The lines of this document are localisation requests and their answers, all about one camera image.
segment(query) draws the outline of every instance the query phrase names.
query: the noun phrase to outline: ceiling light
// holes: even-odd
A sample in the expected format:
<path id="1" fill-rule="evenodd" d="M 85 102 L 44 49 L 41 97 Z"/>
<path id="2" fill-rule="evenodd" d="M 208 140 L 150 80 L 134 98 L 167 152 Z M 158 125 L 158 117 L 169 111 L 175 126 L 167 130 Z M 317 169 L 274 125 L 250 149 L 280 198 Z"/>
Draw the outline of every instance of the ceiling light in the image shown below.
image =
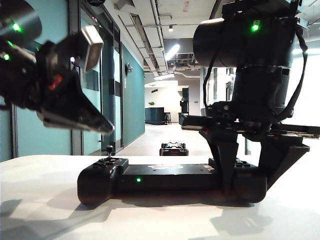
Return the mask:
<path id="1" fill-rule="evenodd" d="M 156 76 L 154 78 L 154 80 L 159 81 L 159 80 L 169 79 L 169 78 L 174 78 L 174 77 L 175 77 L 175 75 L 173 73 L 170 73 L 170 74 L 166 74 L 166 75 Z"/>
<path id="2" fill-rule="evenodd" d="M 204 20 L 201 22 L 201 24 L 212 24 L 212 23 L 219 23 L 223 22 L 225 19 L 224 18 L 214 18 L 214 19 L 209 19 L 209 20 Z"/>
<path id="3" fill-rule="evenodd" d="M 174 45 L 170 51 L 165 55 L 165 60 L 170 60 L 180 49 L 180 45 L 176 44 Z"/>

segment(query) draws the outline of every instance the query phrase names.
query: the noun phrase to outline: red component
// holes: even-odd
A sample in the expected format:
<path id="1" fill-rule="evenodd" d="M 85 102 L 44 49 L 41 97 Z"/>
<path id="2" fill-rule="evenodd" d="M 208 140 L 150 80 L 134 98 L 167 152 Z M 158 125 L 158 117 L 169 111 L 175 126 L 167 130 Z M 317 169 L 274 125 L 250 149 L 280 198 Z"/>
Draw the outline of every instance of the red component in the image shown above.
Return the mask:
<path id="1" fill-rule="evenodd" d="M 60 74 L 55 75 L 52 84 L 48 85 L 48 89 L 50 89 L 51 91 L 54 90 L 62 82 L 63 79 L 64 78 Z"/>
<path id="2" fill-rule="evenodd" d="M 209 129 L 209 128 L 206 128 L 203 132 L 205 133 L 205 135 L 208 135 L 208 134 L 209 134 L 209 131 L 210 131 L 210 129 Z"/>

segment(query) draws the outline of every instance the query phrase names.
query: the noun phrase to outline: game controller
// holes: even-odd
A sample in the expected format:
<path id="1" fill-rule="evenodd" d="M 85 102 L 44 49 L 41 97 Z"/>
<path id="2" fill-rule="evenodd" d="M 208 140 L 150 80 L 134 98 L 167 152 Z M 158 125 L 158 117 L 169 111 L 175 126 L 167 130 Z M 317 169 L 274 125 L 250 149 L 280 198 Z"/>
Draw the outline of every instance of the game controller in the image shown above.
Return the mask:
<path id="1" fill-rule="evenodd" d="M 77 181 L 81 203 L 98 206 L 115 193 L 143 191 L 218 190 L 250 203 L 260 202 L 267 192 L 267 177 L 259 168 L 236 159 L 232 174 L 223 175 L 217 162 L 205 164 L 139 164 L 129 165 L 125 158 L 108 157 L 85 168 Z"/>

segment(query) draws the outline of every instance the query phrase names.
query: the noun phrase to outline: black strap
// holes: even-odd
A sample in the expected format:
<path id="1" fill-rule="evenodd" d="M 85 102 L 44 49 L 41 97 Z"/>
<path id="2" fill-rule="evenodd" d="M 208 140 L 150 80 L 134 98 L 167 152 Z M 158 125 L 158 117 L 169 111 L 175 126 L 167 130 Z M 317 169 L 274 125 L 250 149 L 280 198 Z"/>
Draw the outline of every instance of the black strap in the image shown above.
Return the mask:
<path id="1" fill-rule="evenodd" d="M 304 77 L 305 77 L 305 71 L 306 71 L 306 65 L 307 65 L 307 59 L 308 59 L 308 53 L 307 53 L 308 46 L 306 44 L 306 41 L 303 38 L 303 28 L 297 25 L 295 28 L 295 34 L 298 37 L 299 45 L 300 45 L 300 48 L 302 49 L 302 56 L 303 56 L 302 75 L 294 93 L 292 94 L 292 97 L 290 98 L 289 103 L 279 115 L 275 116 L 276 120 L 278 121 L 286 119 L 294 110 L 294 106 L 296 105 L 297 99 L 300 95 L 302 84 L 304 82 Z"/>

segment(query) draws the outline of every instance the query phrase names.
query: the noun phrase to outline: hallway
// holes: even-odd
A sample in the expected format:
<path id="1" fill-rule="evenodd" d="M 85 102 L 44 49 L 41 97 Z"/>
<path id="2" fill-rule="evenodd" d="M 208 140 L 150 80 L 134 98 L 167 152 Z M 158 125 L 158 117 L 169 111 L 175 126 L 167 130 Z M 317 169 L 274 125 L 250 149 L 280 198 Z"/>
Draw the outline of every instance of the hallway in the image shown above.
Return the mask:
<path id="1" fill-rule="evenodd" d="M 210 156 L 207 141 L 197 132 L 182 130 L 181 125 L 145 125 L 145 133 L 117 156 L 159 156 L 162 143 L 185 143 L 189 156 Z"/>

